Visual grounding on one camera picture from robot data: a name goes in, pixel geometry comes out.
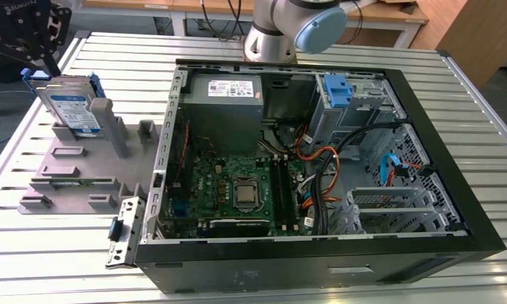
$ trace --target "metal table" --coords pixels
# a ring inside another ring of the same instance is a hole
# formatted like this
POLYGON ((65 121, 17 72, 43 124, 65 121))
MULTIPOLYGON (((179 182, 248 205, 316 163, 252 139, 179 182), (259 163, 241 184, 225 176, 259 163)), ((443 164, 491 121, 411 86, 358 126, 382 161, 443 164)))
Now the metal table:
MULTIPOLYGON (((299 63, 404 72, 507 245, 507 127, 452 60, 432 51, 348 46, 298 57, 299 63)), ((113 111, 127 123, 161 122, 176 58, 240 60, 241 45, 92 33, 73 40, 61 67, 68 74, 97 73, 113 111)), ((407 285, 163 295, 140 270, 104 268, 111 216, 28 216, 16 211, 51 145, 52 121, 36 101, 0 156, 0 302, 507 303, 507 251, 407 285)))

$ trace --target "connector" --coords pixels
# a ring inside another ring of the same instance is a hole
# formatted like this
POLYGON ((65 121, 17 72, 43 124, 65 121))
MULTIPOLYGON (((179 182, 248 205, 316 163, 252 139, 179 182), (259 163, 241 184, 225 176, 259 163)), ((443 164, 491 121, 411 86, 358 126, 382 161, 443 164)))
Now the connector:
POLYGON ((422 165, 416 173, 419 174, 419 176, 427 177, 427 176, 432 175, 435 170, 436 170, 436 167, 434 165, 431 165, 431 164, 422 165))

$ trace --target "green circuit board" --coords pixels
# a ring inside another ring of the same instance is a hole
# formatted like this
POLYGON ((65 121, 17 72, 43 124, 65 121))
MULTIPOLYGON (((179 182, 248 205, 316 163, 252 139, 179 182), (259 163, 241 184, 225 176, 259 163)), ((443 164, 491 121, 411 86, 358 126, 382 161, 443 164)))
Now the green circuit board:
MULTIPOLYGON (((203 157, 195 160, 192 174, 192 191, 188 202, 183 202, 187 208, 188 219, 260 219, 271 222, 272 236, 302 235, 299 230, 282 230, 275 226, 274 201, 271 193, 271 170, 270 158, 254 156, 203 157), (239 209, 233 206, 233 181, 237 179, 258 183, 259 205, 256 208, 239 209)), ((287 162, 291 188, 296 187, 296 177, 303 172, 303 164, 294 160, 287 162)), ((295 214, 299 206, 296 194, 290 193, 295 202, 295 214)), ((196 222, 177 221, 179 234, 183 238, 189 235, 197 225, 196 222)))

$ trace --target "black cable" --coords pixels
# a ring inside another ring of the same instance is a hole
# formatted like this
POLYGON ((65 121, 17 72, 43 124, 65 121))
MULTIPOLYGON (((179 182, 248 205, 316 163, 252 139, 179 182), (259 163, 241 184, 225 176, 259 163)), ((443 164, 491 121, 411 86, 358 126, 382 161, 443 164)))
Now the black cable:
POLYGON ((355 28, 355 31, 354 31, 354 36, 351 37, 350 41, 347 41, 344 43, 344 45, 350 44, 350 43, 352 43, 355 41, 356 37, 360 34, 360 31, 363 30, 363 10, 360 9, 360 6, 356 4, 355 0, 352 0, 352 3, 355 4, 356 9, 359 10, 359 24, 356 25, 356 28, 355 28))
POLYGON ((236 20, 236 22, 239 23, 239 30, 240 30, 240 33, 241 33, 241 35, 244 36, 243 26, 240 25, 239 17, 237 17, 236 14, 235 14, 235 8, 233 8, 233 4, 231 3, 231 0, 227 0, 227 4, 229 5, 231 12, 232 12, 232 14, 233 14, 235 20, 236 20))
MULTIPOLYGON (((352 141, 360 135, 363 135, 363 133, 366 133, 367 131, 374 130, 374 129, 396 129, 400 126, 402 126, 402 122, 379 122, 379 123, 372 123, 371 125, 366 125, 364 127, 360 127, 352 130, 342 139, 342 141, 336 144, 335 146, 336 152, 340 153, 343 149, 347 147, 347 145, 350 145, 350 143, 352 143, 352 141)), ((322 174, 326 171, 332 159, 334 158, 331 156, 324 159, 319 172, 314 178, 314 183, 312 183, 314 186, 310 186, 311 191, 312 191, 310 192, 310 195, 312 196, 312 203, 314 205, 320 206, 319 212, 322 213, 320 216, 323 216, 323 218, 328 218, 328 214, 326 211, 324 199, 323 199, 323 194, 322 194, 322 174)), ((324 226, 322 229, 322 234, 326 234, 326 233, 328 233, 328 221, 324 221, 324 226)))
MULTIPOLYGON (((312 193, 316 193, 316 189, 315 189, 315 182, 310 184, 310 194, 312 193)), ((315 203, 315 199, 312 198, 312 202, 314 202, 314 228, 312 228, 312 234, 315 236, 319 235, 319 232, 320 232, 320 215, 322 215, 322 212, 319 211, 319 204, 315 203)))
POLYGON ((231 38, 232 38, 233 35, 235 35, 236 26, 237 26, 237 24, 239 24, 239 18, 240 18, 241 7, 243 7, 243 1, 239 0, 239 9, 237 9, 236 16, 235 16, 233 30, 232 30, 229 36, 225 37, 225 36, 223 36, 223 32, 224 32, 227 26, 225 26, 225 28, 221 30, 221 32, 217 32, 217 31, 213 29, 212 24, 209 24, 209 21, 208 21, 207 8, 205 8, 205 6, 204 6, 204 0, 201 0, 203 15, 204 15, 204 20, 207 21, 208 28, 211 29, 212 34, 213 34, 213 35, 215 35, 215 36, 216 36, 223 42, 229 41, 231 38))
POLYGON ((282 140, 282 136, 279 135, 278 131, 280 130, 279 126, 278 126, 278 123, 274 124, 274 127, 272 127, 272 135, 274 135, 274 138, 276 139, 279 145, 284 148, 286 151, 291 151, 291 149, 295 148, 295 145, 292 146, 288 146, 286 145, 284 141, 282 140))
POLYGON ((192 19, 192 20, 193 20, 193 22, 195 22, 195 23, 196 23, 203 29, 207 29, 207 28, 204 27, 204 25, 200 24, 199 21, 196 21, 196 19, 192 19))

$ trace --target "wire bundle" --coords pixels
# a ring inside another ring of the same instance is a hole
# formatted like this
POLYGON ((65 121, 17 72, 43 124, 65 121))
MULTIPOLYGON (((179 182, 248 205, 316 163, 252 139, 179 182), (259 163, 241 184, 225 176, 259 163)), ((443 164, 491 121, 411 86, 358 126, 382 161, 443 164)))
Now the wire bundle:
POLYGON ((241 12, 241 8, 243 8, 243 1, 239 0, 239 9, 236 10, 236 13, 235 13, 235 8, 233 8, 233 5, 232 5, 232 3, 231 3, 231 0, 227 0, 227 4, 229 5, 229 9, 231 9, 232 15, 233 15, 233 17, 235 17, 233 30, 231 31, 231 34, 229 34, 228 37, 225 37, 225 36, 223 35, 223 32, 224 32, 227 26, 229 25, 229 22, 227 22, 227 25, 225 25, 224 29, 221 30, 221 32, 219 32, 219 31, 216 31, 216 30, 213 29, 213 27, 212 27, 212 23, 211 23, 209 20, 208 20, 207 8, 205 8, 205 6, 204 6, 204 0, 201 0, 203 15, 204 15, 204 20, 205 20, 205 22, 207 22, 208 28, 209 28, 212 34, 213 34, 213 35, 220 39, 220 41, 223 41, 223 42, 227 42, 227 41, 231 40, 231 38, 232 38, 233 35, 235 35, 235 31, 236 31, 236 27, 237 27, 237 26, 239 26, 239 28, 240 28, 240 32, 241 32, 241 34, 244 35, 243 27, 241 27, 241 25, 240 25, 240 21, 239 21, 239 19, 240 19, 240 12, 241 12))
MULTIPOLYGON (((402 125, 402 122, 379 122, 379 123, 372 123, 371 125, 366 125, 364 127, 355 129, 346 135, 343 140, 338 143, 336 147, 334 148, 336 156, 346 149, 346 147, 354 142, 354 140, 358 139, 370 130, 395 129, 400 125, 402 125)), ((314 181, 310 185, 310 194, 312 198, 312 205, 315 207, 314 221, 315 223, 318 223, 314 226, 314 233, 319 235, 328 234, 328 212, 327 212, 327 206, 324 203, 324 194, 327 194, 328 192, 324 192, 324 190, 322 190, 322 176, 323 176, 323 172, 328 168, 330 163, 331 163, 331 158, 328 157, 324 159, 322 167, 319 168, 314 181)))

